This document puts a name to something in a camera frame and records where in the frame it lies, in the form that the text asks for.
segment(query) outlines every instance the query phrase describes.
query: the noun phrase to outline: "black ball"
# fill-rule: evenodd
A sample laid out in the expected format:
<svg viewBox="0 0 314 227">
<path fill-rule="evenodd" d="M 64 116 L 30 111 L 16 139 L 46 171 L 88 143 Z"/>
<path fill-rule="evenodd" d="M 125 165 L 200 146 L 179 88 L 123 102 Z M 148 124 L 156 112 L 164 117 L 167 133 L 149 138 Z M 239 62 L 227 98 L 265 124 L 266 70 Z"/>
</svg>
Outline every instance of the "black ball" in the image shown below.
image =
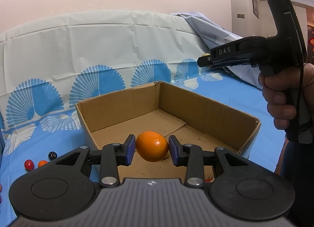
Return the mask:
<svg viewBox="0 0 314 227">
<path fill-rule="evenodd" d="M 56 152 L 50 152 L 49 154 L 48 154 L 48 158 L 52 161 L 52 160 L 54 160 L 54 159 L 56 159 L 57 158 L 57 153 Z"/>
</svg>

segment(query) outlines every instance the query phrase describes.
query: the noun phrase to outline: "finger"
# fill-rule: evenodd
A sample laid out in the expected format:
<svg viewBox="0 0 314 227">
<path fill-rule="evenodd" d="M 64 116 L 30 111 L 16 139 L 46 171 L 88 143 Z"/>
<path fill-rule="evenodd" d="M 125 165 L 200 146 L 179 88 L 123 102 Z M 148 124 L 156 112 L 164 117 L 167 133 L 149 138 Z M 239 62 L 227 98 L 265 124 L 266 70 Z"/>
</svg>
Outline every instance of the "finger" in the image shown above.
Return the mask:
<svg viewBox="0 0 314 227">
<path fill-rule="evenodd" d="M 287 102 L 287 97 L 283 92 L 268 87 L 263 88 L 263 97 L 272 105 L 284 105 Z"/>
<path fill-rule="evenodd" d="M 314 66 L 312 64 L 304 65 L 303 87 L 314 84 Z M 265 78 L 265 84 L 271 89 L 285 90 L 289 88 L 299 88 L 300 68 L 290 67 L 280 73 Z"/>
<path fill-rule="evenodd" d="M 287 127 L 289 127 L 289 120 L 274 119 L 274 125 L 278 130 L 285 130 Z"/>
<path fill-rule="evenodd" d="M 296 116 L 296 109 L 291 105 L 267 104 L 267 111 L 276 119 L 292 120 Z"/>
<path fill-rule="evenodd" d="M 259 73 L 258 75 L 258 83 L 261 85 L 263 88 L 266 88 L 267 85 L 265 83 L 265 76 L 262 73 Z"/>
</svg>

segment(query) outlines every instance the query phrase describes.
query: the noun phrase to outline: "black handle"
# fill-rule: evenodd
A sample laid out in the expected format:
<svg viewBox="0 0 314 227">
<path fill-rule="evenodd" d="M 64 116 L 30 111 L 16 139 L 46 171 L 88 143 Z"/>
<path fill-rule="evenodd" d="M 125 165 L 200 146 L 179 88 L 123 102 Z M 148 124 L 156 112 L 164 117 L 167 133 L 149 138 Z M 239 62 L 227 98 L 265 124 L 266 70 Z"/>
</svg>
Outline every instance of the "black handle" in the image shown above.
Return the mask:
<svg viewBox="0 0 314 227">
<path fill-rule="evenodd" d="M 297 109 L 298 89 L 285 90 L 287 104 L 293 105 Z M 287 139 L 291 142 L 301 144 L 311 144 L 313 135 L 311 130 L 311 117 L 309 107 L 305 100 L 303 92 L 301 92 L 299 111 L 294 119 L 290 120 L 289 127 L 285 129 Z"/>
</svg>

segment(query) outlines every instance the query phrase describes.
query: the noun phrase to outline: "orange fruit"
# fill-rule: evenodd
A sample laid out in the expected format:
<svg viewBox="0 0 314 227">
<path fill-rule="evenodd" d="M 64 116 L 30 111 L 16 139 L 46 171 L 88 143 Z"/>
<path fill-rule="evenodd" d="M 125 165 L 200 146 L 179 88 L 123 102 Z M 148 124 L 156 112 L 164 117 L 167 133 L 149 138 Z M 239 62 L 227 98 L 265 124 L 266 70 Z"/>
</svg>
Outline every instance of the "orange fruit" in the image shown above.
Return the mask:
<svg viewBox="0 0 314 227">
<path fill-rule="evenodd" d="M 38 167 L 41 167 L 41 166 L 45 165 L 46 163 L 48 163 L 48 161 L 42 160 L 38 163 Z"/>
<path fill-rule="evenodd" d="M 144 131 L 136 139 L 136 151 L 146 161 L 160 161 L 168 150 L 167 140 L 157 132 Z"/>
</svg>

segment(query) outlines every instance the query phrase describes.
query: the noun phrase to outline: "picture frame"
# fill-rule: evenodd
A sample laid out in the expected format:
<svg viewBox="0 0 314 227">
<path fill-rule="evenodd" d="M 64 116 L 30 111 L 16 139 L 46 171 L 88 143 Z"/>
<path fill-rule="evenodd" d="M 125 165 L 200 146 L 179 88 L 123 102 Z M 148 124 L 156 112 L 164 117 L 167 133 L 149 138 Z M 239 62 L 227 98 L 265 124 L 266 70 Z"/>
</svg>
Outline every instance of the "picture frame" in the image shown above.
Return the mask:
<svg viewBox="0 0 314 227">
<path fill-rule="evenodd" d="M 257 0 L 252 0 L 252 4 L 253 4 L 253 13 L 259 19 L 258 1 Z"/>
</svg>

